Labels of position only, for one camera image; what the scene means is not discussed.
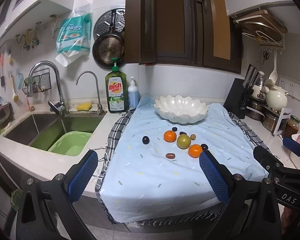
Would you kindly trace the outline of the dark grape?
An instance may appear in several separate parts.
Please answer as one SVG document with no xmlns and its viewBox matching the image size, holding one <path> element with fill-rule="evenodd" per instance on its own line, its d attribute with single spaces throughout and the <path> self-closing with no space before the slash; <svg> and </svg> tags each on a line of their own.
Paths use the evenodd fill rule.
<svg viewBox="0 0 300 240">
<path fill-rule="evenodd" d="M 207 144 L 201 144 L 201 148 L 203 151 L 206 151 L 209 149 L 209 147 L 207 146 Z"/>
</svg>

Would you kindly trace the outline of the orange tangerine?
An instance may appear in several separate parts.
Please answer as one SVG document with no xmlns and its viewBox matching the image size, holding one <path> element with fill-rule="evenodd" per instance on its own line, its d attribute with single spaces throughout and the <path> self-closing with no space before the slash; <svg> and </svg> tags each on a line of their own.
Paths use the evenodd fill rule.
<svg viewBox="0 0 300 240">
<path fill-rule="evenodd" d="M 177 134 L 175 133 L 175 131 L 170 130 L 164 133 L 164 140 L 166 142 L 175 142 L 176 139 L 177 139 Z"/>
<path fill-rule="evenodd" d="M 188 154 L 192 158 L 199 158 L 202 151 L 203 151 L 203 149 L 200 145 L 193 144 L 189 147 Z"/>
</svg>

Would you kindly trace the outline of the small olive green fruit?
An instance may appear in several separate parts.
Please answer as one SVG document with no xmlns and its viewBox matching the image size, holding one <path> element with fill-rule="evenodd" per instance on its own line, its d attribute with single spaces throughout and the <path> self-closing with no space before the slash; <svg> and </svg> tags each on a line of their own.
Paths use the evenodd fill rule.
<svg viewBox="0 0 300 240">
<path fill-rule="evenodd" d="M 196 139 L 196 135 L 195 134 L 190 135 L 190 139 L 191 140 L 195 140 Z"/>
</svg>

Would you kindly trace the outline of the green apple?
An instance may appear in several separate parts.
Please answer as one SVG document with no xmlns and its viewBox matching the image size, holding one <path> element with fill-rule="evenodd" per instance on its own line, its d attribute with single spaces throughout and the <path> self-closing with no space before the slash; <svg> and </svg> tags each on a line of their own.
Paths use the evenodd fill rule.
<svg viewBox="0 0 300 240">
<path fill-rule="evenodd" d="M 189 148 L 191 144 L 191 138 L 186 134 L 179 135 L 177 139 L 177 146 L 181 149 L 187 149 Z"/>
</svg>

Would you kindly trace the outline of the red cherry tomato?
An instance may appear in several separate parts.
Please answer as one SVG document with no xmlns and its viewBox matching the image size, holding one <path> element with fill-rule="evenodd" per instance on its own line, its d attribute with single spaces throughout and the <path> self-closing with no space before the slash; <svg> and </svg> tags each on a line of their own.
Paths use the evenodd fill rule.
<svg viewBox="0 0 300 240">
<path fill-rule="evenodd" d="M 165 155 L 165 157 L 166 157 L 167 159 L 174 159 L 174 158 L 175 158 L 175 154 L 174 154 L 174 153 L 167 153 L 167 154 Z"/>
</svg>

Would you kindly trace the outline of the dark plum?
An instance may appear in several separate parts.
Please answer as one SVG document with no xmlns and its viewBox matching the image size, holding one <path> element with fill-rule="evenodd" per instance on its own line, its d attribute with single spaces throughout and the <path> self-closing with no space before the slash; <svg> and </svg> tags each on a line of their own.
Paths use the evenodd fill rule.
<svg viewBox="0 0 300 240">
<path fill-rule="evenodd" d="M 144 137 L 142 138 L 142 143 L 143 143 L 143 144 L 147 145 L 147 144 L 149 144 L 149 142 L 150 142 L 149 137 L 144 136 Z"/>
</svg>

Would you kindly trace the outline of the glass jar brown contents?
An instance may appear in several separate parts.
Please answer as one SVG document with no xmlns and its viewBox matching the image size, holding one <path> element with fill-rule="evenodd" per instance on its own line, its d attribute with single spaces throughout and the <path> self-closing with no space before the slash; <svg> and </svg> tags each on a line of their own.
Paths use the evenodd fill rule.
<svg viewBox="0 0 300 240">
<path fill-rule="evenodd" d="M 283 137 L 289 137 L 291 138 L 292 135 L 297 134 L 299 131 L 299 125 L 300 125 L 300 119 L 295 116 L 291 115 L 290 119 L 288 119 Z"/>
</svg>

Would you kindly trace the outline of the cream ceramic teapot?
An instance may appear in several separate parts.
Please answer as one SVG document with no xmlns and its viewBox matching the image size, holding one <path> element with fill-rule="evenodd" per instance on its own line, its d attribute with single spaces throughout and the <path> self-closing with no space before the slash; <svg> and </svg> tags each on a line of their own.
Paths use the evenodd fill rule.
<svg viewBox="0 0 300 240">
<path fill-rule="evenodd" d="M 261 91 L 265 92 L 266 103 L 273 110 L 280 112 L 283 108 L 287 106 L 288 92 L 285 89 L 276 85 L 269 84 L 268 86 L 263 86 Z"/>
</svg>

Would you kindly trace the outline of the black knife block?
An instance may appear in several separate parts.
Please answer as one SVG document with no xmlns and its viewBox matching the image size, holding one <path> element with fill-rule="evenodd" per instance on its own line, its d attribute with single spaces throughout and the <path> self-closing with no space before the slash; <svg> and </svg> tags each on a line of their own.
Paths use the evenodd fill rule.
<svg viewBox="0 0 300 240">
<path fill-rule="evenodd" d="M 228 112 L 233 113 L 239 119 L 245 118 L 247 100 L 252 91 L 249 88 L 244 88 L 243 81 L 238 78 L 234 79 L 223 105 Z"/>
</svg>

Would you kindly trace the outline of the green plastic basin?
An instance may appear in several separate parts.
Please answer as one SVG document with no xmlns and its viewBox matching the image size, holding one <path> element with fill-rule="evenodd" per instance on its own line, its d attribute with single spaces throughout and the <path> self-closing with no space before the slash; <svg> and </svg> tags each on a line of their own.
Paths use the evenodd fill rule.
<svg viewBox="0 0 300 240">
<path fill-rule="evenodd" d="M 71 157 L 78 156 L 92 135 L 92 133 L 80 131 L 65 133 L 48 149 L 48 152 Z"/>
</svg>

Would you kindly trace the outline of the stainless steel sink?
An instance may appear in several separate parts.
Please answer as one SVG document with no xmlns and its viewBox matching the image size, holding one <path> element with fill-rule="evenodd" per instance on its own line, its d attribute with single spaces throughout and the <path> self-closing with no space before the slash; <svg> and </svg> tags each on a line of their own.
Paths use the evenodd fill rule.
<svg viewBox="0 0 300 240">
<path fill-rule="evenodd" d="M 23 145 L 48 152 L 48 149 L 65 133 L 80 131 L 92 133 L 103 119 L 98 114 L 33 114 L 17 124 L 5 137 Z"/>
</svg>

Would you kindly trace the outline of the tall chrome faucet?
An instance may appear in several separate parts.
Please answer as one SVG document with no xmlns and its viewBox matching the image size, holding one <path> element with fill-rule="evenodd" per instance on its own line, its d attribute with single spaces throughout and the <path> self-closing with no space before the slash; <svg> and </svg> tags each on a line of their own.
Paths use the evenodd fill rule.
<svg viewBox="0 0 300 240">
<path fill-rule="evenodd" d="M 69 114 L 69 111 L 67 109 L 65 99 L 63 96 L 63 91 L 61 88 L 61 78 L 59 74 L 59 70 L 57 66 L 52 63 L 51 61 L 40 61 L 37 64 L 35 64 L 32 69 L 30 70 L 30 73 L 27 78 L 27 91 L 26 95 L 28 98 L 33 97 L 33 84 L 36 84 L 39 88 L 39 92 L 44 92 L 46 90 L 50 90 L 52 88 L 51 86 L 51 78 L 50 78 L 50 72 L 44 73 L 44 75 L 48 75 L 49 77 L 39 78 L 38 82 L 35 82 L 34 74 L 37 71 L 42 71 L 42 67 L 49 67 L 53 70 L 55 74 L 56 79 L 56 85 L 57 85 L 57 92 L 59 96 L 59 101 L 56 103 L 53 103 L 52 101 L 48 101 L 48 105 L 50 107 L 50 111 L 54 112 L 57 115 L 66 116 Z"/>
</svg>

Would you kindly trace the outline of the white scalloped ceramic bowl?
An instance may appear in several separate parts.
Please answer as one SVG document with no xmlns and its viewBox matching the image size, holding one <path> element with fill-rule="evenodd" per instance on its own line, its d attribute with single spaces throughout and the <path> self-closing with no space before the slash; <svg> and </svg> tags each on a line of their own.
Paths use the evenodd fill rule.
<svg viewBox="0 0 300 240">
<path fill-rule="evenodd" d="M 209 111 L 205 102 L 180 95 L 160 96 L 154 100 L 154 108 L 163 119 L 181 125 L 202 121 Z"/>
</svg>

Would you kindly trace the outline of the yellow sponge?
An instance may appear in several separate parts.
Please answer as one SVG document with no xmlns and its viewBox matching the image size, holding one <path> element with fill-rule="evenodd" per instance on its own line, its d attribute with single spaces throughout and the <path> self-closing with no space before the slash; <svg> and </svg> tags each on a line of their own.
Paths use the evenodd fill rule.
<svg viewBox="0 0 300 240">
<path fill-rule="evenodd" d="M 89 111 L 91 108 L 92 108 L 92 103 L 90 102 L 80 103 L 76 107 L 77 111 Z"/>
</svg>

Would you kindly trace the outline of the small chrome faucet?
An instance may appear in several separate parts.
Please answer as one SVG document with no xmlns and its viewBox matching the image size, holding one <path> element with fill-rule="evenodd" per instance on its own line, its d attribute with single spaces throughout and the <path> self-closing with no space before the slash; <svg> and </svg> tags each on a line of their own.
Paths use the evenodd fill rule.
<svg viewBox="0 0 300 240">
<path fill-rule="evenodd" d="M 83 71 L 76 78 L 75 85 L 78 86 L 80 85 L 80 83 L 82 84 L 82 90 L 85 90 L 85 94 L 95 96 L 96 102 L 94 104 L 97 107 L 97 113 L 99 115 L 104 115 L 106 113 L 106 110 L 102 105 L 97 75 L 90 70 Z"/>
</svg>

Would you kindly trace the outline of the green dish soap bottle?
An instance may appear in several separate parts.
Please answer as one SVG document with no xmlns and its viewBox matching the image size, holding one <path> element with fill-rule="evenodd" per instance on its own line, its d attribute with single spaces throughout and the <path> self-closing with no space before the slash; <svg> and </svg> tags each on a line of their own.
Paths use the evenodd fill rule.
<svg viewBox="0 0 300 240">
<path fill-rule="evenodd" d="M 112 71 L 106 75 L 107 104 L 110 113 L 128 111 L 127 76 L 119 71 L 117 57 L 112 57 Z"/>
</svg>

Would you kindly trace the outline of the blue pump soap bottle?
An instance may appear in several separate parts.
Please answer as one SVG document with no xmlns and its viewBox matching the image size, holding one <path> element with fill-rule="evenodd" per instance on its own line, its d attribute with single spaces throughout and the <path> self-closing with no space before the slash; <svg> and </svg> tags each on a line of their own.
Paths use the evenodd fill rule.
<svg viewBox="0 0 300 240">
<path fill-rule="evenodd" d="M 136 109 L 139 104 L 139 90 L 135 83 L 135 78 L 130 77 L 130 86 L 128 87 L 128 105 L 130 109 Z"/>
</svg>

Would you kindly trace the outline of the hanging plastic bag pack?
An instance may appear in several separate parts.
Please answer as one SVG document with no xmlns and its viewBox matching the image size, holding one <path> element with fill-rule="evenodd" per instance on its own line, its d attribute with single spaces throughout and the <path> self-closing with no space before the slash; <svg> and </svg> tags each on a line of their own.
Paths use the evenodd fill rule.
<svg viewBox="0 0 300 240">
<path fill-rule="evenodd" d="M 56 61 L 61 66 L 68 67 L 90 53 L 91 28 L 89 4 L 74 9 L 70 17 L 62 22 L 56 40 Z"/>
</svg>

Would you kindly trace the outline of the black frying pan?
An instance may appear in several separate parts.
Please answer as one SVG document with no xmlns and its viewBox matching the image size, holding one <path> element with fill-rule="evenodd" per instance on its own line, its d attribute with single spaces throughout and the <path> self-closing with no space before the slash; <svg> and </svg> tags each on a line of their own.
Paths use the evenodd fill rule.
<svg viewBox="0 0 300 240">
<path fill-rule="evenodd" d="M 118 32 L 114 26 L 114 13 L 112 15 L 112 23 L 110 30 L 102 34 L 94 41 L 92 55 L 95 62 L 103 69 L 110 70 L 113 66 L 112 57 L 117 57 L 117 66 L 122 67 L 125 64 L 125 42 L 124 31 Z"/>
</svg>

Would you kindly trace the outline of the perforated steamer plate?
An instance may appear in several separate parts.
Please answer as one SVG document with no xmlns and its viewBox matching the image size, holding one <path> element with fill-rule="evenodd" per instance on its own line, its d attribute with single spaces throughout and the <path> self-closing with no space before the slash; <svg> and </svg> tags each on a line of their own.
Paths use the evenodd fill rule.
<svg viewBox="0 0 300 240">
<path fill-rule="evenodd" d="M 125 30 L 125 9 L 116 8 L 106 11 L 102 14 L 96 21 L 93 29 L 93 38 L 96 41 L 102 34 L 110 30 L 110 25 L 112 23 L 112 15 L 114 13 L 114 26 L 115 30 L 118 32 L 123 32 Z"/>
</svg>

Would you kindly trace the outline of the wall cutting board rack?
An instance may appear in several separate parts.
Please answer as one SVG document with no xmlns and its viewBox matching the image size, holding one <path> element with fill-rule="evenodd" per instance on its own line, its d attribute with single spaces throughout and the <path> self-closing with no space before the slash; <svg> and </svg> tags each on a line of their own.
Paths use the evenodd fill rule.
<svg viewBox="0 0 300 240">
<path fill-rule="evenodd" d="M 242 34 L 256 41 L 260 46 L 285 49 L 287 27 L 267 10 L 258 10 L 233 20 Z"/>
</svg>

